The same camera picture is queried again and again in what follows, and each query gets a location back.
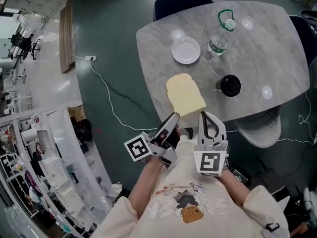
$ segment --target green strap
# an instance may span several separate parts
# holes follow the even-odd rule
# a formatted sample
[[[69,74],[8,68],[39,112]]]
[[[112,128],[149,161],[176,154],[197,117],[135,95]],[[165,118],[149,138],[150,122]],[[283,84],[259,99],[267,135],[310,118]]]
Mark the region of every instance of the green strap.
[[[224,23],[221,22],[220,15],[221,15],[223,12],[225,12],[225,11],[231,11],[231,18],[232,18],[232,20],[234,20],[233,11],[230,10],[230,9],[221,10],[221,11],[218,13],[218,20],[219,20],[220,25],[222,26],[222,28],[226,29],[226,30],[229,31],[229,32],[232,32],[234,29],[229,30],[228,28],[225,27]]]

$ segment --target gray marble table top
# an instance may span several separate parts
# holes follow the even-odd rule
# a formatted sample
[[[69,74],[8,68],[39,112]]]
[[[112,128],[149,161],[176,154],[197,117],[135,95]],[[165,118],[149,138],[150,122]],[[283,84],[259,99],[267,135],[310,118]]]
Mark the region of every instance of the gray marble table top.
[[[208,41],[219,25],[218,12],[227,8],[234,11],[236,28],[226,52],[211,60]],[[143,75],[161,120],[173,112],[165,84],[180,73],[192,76],[206,102],[205,110],[222,121],[278,106],[310,86],[300,38],[286,11],[277,5],[254,1],[202,5],[153,22],[136,36]],[[201,55],[195,63],[183,65],[173,58],[171,46],[179,36],[199,43]],[[236,97],[215,91],[215,83],[227,74],[241,81]],[[195,115],[181,119],[180,126],[197,126],[197,122]]]

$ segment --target plate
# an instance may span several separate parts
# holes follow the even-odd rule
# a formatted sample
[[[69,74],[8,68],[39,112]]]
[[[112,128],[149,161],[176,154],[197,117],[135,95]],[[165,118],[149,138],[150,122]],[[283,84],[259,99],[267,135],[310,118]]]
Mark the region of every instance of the plate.
[[[182,64],[191,64],[199,58],[200,46],[193,38],[181,37],[173,43],[172,55]]]

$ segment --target bread slice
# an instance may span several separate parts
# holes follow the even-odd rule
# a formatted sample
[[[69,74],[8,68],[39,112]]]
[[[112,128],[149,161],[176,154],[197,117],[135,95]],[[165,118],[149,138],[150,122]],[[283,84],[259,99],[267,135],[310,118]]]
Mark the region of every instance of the bread slice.
[[[180,117],[206,107],[198,86],[188,74],[183,73],[171,77],[165,88],[174,107],[174,112],[178,113]]]

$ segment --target beige t-shirt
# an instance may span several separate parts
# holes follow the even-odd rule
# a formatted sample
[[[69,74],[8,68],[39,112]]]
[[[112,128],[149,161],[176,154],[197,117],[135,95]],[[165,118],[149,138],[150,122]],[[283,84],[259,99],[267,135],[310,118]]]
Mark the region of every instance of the beige t-shirt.
[[[263,186],[253,189],[241,208],[217,179],[197,174],[195,144],[179,142],[175,168],[161,174],[139,220],[130,201],[121,197],[92,238],[261,238],[268,223],[288,229],[282,210]]]

